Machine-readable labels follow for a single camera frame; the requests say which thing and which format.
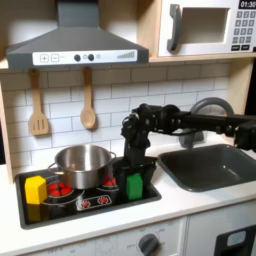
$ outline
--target range hood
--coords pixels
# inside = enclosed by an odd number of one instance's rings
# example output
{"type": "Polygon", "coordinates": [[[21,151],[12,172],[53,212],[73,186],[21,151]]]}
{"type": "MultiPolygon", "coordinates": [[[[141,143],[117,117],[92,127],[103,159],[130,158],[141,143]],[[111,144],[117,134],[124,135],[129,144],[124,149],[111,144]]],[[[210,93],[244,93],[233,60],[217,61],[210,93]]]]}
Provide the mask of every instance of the range hood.
{"type": "Polygon", "coordinates": [[[147,63],[148,49],[99,28],[98,0],[58,0],[56,30],[7,49],[10,69],[147,63]]]}

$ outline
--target pot handle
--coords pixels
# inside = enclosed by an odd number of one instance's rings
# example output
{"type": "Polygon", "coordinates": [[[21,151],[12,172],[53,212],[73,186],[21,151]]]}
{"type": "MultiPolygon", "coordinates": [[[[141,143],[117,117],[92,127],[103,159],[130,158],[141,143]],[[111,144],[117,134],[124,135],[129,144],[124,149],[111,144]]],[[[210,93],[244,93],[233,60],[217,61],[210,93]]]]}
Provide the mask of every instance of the pot handle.
{"type": "Polygon", "coordinates": [[[48,166],[48,171],[51,172],[51,173],[54,173],[54,174],[56,174],[56,175],[64,175],[64,172],[55,172],[55,171],[53,171],[53,170],[51,169],[51,167],[54,166],[54,165],[55,165],[55,163],[49,165],[49,166],[48,166]]]}

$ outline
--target green block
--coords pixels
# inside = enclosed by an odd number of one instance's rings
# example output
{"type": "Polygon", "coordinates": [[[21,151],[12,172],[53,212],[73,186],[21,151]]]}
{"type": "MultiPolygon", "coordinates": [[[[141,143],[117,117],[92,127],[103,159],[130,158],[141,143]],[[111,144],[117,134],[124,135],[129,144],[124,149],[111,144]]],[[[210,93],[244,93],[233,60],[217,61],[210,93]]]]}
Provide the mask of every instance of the green block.
{"type": "Polygon", "coordinates": [[[129,200],[141,199],[143,192],[143,180],[139,173],[129,176],[126,180],[126,194],[129,200]]]}

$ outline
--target digital clock display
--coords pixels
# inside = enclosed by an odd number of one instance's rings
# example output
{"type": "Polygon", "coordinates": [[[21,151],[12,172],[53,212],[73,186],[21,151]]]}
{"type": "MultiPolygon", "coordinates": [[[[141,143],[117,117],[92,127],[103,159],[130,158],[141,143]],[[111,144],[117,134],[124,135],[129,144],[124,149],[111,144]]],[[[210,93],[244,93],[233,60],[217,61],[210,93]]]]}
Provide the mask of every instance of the digital clock display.
{"type": "Polygon", "coordinates": [[[256,10],[256,1],[240,0],[239,9],[247,9],[247,10],[255,9],[256,10]]]}

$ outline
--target microwave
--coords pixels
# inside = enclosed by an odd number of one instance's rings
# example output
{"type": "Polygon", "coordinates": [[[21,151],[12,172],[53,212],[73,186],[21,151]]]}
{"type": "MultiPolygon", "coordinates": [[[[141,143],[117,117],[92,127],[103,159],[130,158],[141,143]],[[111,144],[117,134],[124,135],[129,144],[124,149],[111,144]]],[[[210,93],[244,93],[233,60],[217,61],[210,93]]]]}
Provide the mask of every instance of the microwave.
{"type": "Polygon", "coordinates": [[[256,51],[256,0],[163,0],[159,56],[256,51]]]}

